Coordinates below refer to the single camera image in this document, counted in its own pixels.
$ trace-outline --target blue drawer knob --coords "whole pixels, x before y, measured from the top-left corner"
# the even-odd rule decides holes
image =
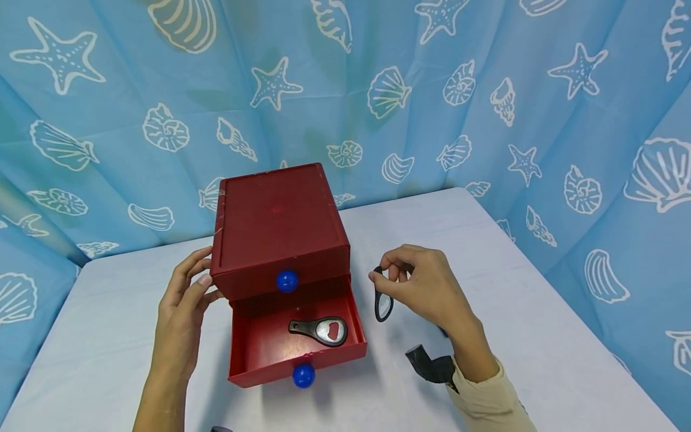
[[[281,292],[293,292],[298,287],[298,275],[291,270],[284,270],[278,274],[276,286]]]

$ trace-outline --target red wooden box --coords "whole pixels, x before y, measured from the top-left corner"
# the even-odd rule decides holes
[[[278,290],[284,270],[295,291]],[[228,380],[240,387],[364,357],[367,341],[350,289],[350,244],[321,164],[221,181],[211,275],[233,308]],[[292,319],[341,317],[336,348],[288,332]]]

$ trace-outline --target white tablecloth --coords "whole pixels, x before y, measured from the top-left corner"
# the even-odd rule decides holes
[[[444,386],[419,378],[404,353],[451,353],[440,331],[401,304],[374,317],[367,273],[386,250],[444,250],[495,354],[540,431],[671,432],[670,421],[464,189],[344,210],[351,272],[369,342],[364,359],[250,389],[226,381],[231,309],[218,301],[202,330],[187,430],[454,431]],[[146,377],[158,301],[176,263],[210,238],[98,259],[79,276],[1,432],[131,430]]]

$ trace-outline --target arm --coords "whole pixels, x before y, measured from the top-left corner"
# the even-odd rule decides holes
[[[444,253],[402,245],[386,252],[380,266],[388,269],[388,278],[371,272],[376,289],[449,335],[458,389],[448,388],[449,397],[469,432],[535,432]]]

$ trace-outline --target sleeve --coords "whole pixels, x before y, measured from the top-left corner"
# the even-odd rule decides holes
[[[537,432],[528,413],[521,405],[513,384],[499,363],[499,373],[480,383],[465,379],[453,360],[454,390],[447,385],[449,397],[463,417],[468,432]]]

